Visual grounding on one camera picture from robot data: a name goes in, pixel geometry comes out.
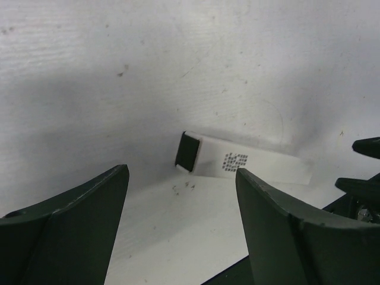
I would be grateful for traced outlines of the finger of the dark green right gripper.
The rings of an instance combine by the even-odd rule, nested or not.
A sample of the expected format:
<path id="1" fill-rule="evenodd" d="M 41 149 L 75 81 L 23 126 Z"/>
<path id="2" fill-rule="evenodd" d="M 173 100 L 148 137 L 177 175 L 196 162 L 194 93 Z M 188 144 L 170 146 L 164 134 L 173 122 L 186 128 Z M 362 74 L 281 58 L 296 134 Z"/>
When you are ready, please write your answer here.
<path id="1" fill-rule="evenodd" d="M 352 196 L 379 196 L 379 182 L 352 178 L 338 178 L 335 186 Z"/>
<path id="2" fill-rule="evenodd" d="M 380 137 L 356 140 L 352 149 L 364 156 L 380 159 Z"/>

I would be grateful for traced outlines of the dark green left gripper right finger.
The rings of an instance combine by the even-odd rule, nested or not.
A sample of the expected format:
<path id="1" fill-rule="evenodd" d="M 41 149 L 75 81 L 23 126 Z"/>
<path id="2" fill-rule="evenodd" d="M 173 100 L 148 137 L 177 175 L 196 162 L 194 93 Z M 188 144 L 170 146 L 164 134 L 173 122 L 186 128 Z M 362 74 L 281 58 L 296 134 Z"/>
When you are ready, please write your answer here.
<path id="1" fill-rule="evenodd" d="M 236 192 L 255 284 L 378 284 L 379 226 L 315 208 L 246 169 Z"/>

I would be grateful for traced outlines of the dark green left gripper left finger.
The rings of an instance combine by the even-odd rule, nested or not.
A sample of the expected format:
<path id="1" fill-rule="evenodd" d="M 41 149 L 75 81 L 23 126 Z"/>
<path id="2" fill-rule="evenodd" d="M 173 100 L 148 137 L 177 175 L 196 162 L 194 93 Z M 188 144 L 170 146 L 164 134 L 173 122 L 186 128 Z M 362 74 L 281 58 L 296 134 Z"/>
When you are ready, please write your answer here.
<path id="1" fill-rule="evenodd" d="M 1 284 L 104 284 L 127 165 L 1 218 Z"/>

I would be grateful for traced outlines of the long white remote control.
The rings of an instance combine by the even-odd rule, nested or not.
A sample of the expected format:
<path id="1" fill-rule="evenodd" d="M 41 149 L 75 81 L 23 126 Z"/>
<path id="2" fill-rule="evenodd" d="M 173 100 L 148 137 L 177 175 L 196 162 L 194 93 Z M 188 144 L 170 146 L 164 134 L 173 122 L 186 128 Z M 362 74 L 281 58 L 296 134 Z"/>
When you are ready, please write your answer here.
<path id="1" fill-rule="evenodd" d="M 309 184 L 312 177 L 307 160 L 190 131 L 182 133 L 175 166 L 195 176 L 228 179 L 245 168 L 266 182 L 298 185 Z"/>

